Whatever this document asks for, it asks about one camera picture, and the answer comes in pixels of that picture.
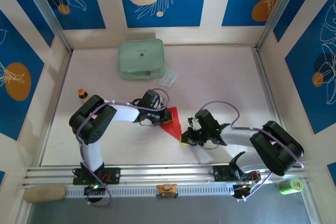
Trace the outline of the small brown bottle orange cap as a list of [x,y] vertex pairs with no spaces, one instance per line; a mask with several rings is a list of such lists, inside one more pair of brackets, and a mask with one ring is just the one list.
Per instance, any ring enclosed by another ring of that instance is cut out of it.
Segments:
[[88,93],[84,89],[78,90],[78,97],[83,103],[86,103],[89,100]]

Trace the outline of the aluminium side rail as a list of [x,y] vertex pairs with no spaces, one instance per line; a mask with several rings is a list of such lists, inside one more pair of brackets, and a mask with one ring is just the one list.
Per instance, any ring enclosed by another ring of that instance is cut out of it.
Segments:
[[[281,127],[285,128],[282,118],[279,114],[278,108],[276,106],[275,98],[271,90],[270,82],[268,80],[266,69],[261,60],[261,56],[255,48],[252,48],[253,58],[255,65],[258,71],[259,79],[263,88],[264,96],[267,102],[268,111],[270,113],[269,119],[266,121],[274,121],[279,124]],[[285,153],[285,149],[282,151],[277,150],[270,143],[257,143],[256,141],[252,142],[253,146],[256,147],[257,153],[260,155],[263,161],[266,162],[266,165],[269,165],[270,162],[275,161],[277,164],[280,163],[280,159],[277,157],[278,154],[284,154],[285,161],[289,161],[291,164],[295,163],[295,159],[288,153]]]
[[61,66],[60,66],[58,77],[56,78],[56,81],[55,81],[55,85],[54,85],[54,88],[51,94],[51,98],[50,98],[49,105],[48,105],[48,110],[46,112],[45,121],[43,123],[43,128],[42,128],[41,135],[40,135],[41,145],[39,147],[39,152],[38,152],[39,155],[36,161],[37,167],[41,167],[41,164],[42,164],[42,161],[45,155],[48,138],[50,135],[50,130],[51,130],[54,118],[55,118],[58,102],[61,96],[62,88],[65,83],[65,78],[66,78],[68,68],[70,65],[71,57],[72,57],[72,53],[69,56],[64,57],[61,63]]

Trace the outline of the red paper sheet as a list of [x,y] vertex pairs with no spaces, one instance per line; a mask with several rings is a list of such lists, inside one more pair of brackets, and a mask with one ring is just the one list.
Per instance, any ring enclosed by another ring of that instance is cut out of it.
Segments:
[[164,124],[161,124],[160,128],[178,141],[180,141],[182,136],[182,128],[178,116],[177,107],[170,107],[167,110],[171,112],[172,119],[168,122],[165,122]]

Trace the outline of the clear plastic packet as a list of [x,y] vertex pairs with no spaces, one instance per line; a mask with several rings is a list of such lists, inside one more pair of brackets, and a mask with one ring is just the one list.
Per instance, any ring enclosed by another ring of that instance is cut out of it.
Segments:
[[176,81],[176,79],[177,75],[174,72],[167,70],[163,77],[160,79],[159,85],[164,88],[170,88],[172,84]]

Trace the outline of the green cup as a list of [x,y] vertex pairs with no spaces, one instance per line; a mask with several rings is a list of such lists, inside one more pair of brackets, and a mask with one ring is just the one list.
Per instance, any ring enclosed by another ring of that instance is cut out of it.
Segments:
[[299,178],[284,180],[277,185],[278,191],[282,195],[299,193],[304,189],[304,182]]

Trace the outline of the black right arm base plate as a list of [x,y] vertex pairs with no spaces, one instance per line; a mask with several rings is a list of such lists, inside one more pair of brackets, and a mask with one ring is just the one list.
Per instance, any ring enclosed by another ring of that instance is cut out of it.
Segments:
[[214,176],[216,182],[258,182],[261,180],[258,172],[243,173],[236,166],[230,165],[213,166],[209,173]]

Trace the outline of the mint green zip pouch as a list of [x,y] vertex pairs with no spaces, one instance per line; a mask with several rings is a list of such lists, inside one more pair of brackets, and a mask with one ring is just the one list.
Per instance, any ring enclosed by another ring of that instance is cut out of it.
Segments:
[[118,69],[123,80],[150,80],[163,77],[166,65],[162,40],[130,40],[120,43]]

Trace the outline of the beige foam block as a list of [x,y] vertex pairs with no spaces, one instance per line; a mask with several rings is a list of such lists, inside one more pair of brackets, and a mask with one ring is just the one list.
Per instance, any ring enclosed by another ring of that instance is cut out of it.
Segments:
[[60,201],[65,198],[66,191],[63,184],[35,186],[25,190],[23,199],[27,203]]

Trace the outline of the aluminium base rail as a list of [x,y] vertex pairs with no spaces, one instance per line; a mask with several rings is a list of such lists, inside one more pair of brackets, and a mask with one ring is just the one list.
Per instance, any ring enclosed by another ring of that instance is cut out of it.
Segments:
[[[157,186],[161,184],[177,185],[206,185],[206,184],[234,184],[232,182],[216,182],[209,170],[215,164],[177,164],[177,165],[107,165],[106,168],[120,168],[120,179],[117,185],[108,186]],[[23,180],[23,187],[64,184],[66,186],[87,187],[89,185],[74,185],[72,170],[78,166],[45,166],[30,167]],[[268,170],[260,170],[261,181],[276,183],[293,177],[308,178],[304,169],[293,168],[285,176],[269,175]]]

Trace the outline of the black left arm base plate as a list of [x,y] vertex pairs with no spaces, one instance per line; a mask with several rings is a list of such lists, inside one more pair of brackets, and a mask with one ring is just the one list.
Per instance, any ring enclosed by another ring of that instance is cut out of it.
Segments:
[[[120,168],[99,168],[94,174],[106,185],[117,185],[120,179]],[[74,175],[74,185],[91,185],[98,180],[85,168],[75,168],[72,170]]]

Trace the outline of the yellow orange clamp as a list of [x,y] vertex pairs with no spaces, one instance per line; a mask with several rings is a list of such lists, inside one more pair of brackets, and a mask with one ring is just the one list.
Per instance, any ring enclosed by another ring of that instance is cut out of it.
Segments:
[[157,198],[176,198],[179,194],[176,192],[177,184],[163,184],[157,185]]

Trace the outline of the aluminium corner post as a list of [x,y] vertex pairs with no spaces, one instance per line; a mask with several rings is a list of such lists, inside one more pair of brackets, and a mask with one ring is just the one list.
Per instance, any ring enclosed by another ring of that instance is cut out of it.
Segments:
[[50,7],[47,0],[33,0],[37,8],[39,9],[40,13],[42,14],[44,20],[48,24],[49,28],[59,40],[60,44],[63,46],[65,51],[71,56],[73,49],[70,46],[63,29],[53,12],[52,8]]
[[255,45],[255,49],[257,52],[260,52],[264,42],[267,40],[269,35],[272,33],[280,17],[282,16],[284,10],[286,9],[289,1],[290,0],[277,0],[272,12],[270,13],[268,20],[266,21],[266,24],[259,37],[259,40]]

